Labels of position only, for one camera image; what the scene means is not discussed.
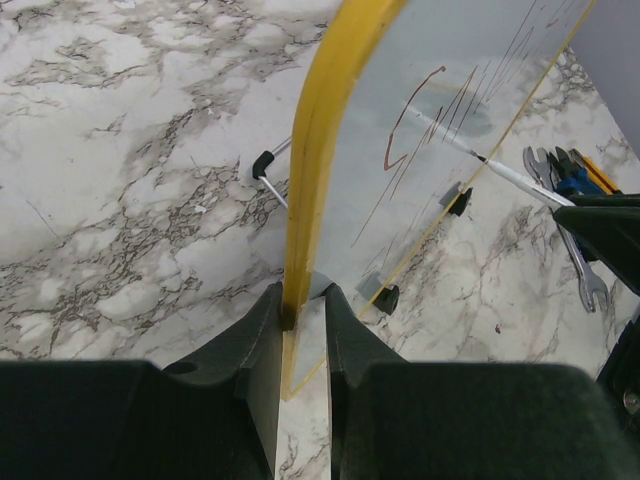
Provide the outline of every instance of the wrench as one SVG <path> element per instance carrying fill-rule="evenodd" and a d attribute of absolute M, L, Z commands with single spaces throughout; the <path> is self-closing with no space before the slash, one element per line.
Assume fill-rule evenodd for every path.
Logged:
<path fill-rule="evenodd" d="M 523 153 L 524 167 L 529 175 L 531 175 L 540 185 L 547 190 L 553 191 L 551 167 L 549 166 L 547 151 L 544 148 L 539 148 L 537 153 L 540 160 L 536 160 L 531 147 L 525 148 Z M 578 291 L 580 293 L 582 305 L 587 312 L 595 312 L 595 295 L 598 294 L 600 309 L 606 313 L 609 309 L 609 289 L 607 288 L 607 284 L 593 272 L 589 263 L 580 253 L 580 249 L 578 248 L 578 244 L 573 238 L 573 235 L 560 225 L 558 225 L 558 231 L 560 232 L 560 236 L 562 237 L 562 240 L 567 247 L 567 251 L 569 252 L 569 257 L 571 257 L 571 261 L 578 273 Z M 604 298 L 604 304 L 600 301 L 601 296 Z"/>

